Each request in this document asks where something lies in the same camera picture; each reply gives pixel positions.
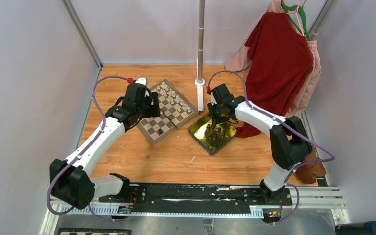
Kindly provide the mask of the gold metal tray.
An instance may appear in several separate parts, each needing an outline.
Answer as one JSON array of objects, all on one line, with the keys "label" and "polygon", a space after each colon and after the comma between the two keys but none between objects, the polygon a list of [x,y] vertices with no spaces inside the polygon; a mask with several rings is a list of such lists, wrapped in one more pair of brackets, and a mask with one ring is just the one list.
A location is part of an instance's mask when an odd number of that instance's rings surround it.
[{"label": "gold metal tray", "polygon": [[237,134],[236,128],[229,122],[213,125],[210,113],[199,118],[188,132],[210,156],[217,154]]}]

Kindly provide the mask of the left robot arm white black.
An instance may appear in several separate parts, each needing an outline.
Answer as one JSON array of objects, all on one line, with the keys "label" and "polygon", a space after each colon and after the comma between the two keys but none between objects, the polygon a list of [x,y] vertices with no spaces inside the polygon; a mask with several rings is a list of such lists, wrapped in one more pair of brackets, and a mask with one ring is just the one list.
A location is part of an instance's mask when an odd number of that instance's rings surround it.
[{"label": "left robot arm white black", "polygon": [[91,136],[64,160],[55,159],[51,163],[47,195],[77,209],[84,209],[93,199],[109,195],[118,202],[127,201],[130,197],[129,179],[116,173],[99,178],[90,178],[90,175],[118,138],[140,120],[159,114],[158,94],[148,89],[147,79],[142,77],[131,81],[125,96],[102,114],[102,122]]}]

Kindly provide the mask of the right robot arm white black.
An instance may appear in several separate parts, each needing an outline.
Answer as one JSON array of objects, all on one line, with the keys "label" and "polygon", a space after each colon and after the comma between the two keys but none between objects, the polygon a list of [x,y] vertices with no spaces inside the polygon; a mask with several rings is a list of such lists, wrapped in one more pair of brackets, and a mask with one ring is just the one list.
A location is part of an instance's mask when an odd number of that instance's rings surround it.
[{"label": "right robot arm white black", "polygon": [[258,197],[266,204],[273,204],[284,192],[293,169],[312,153],[302,121],[296,116],[275,115],[243,96],[234,97],[225,84],[213,89],[207,87],[207,94],[211,96],[207,108],[213,125],[238,120],[270,138],[274,164],[260,183]]}]

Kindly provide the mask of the wooden folding chess board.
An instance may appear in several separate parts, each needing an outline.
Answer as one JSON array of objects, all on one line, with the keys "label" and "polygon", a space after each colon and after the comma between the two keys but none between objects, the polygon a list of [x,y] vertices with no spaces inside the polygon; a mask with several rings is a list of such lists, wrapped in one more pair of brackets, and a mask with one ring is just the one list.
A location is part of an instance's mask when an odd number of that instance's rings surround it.
[{"label": "wooden folding chess board", "polygon": [[141,120],[137,127],[151,146],[155,146],[199,114],[198,109],[179,92],[168,80],[163,80],[150,88],[158,93],[159,117]]}]

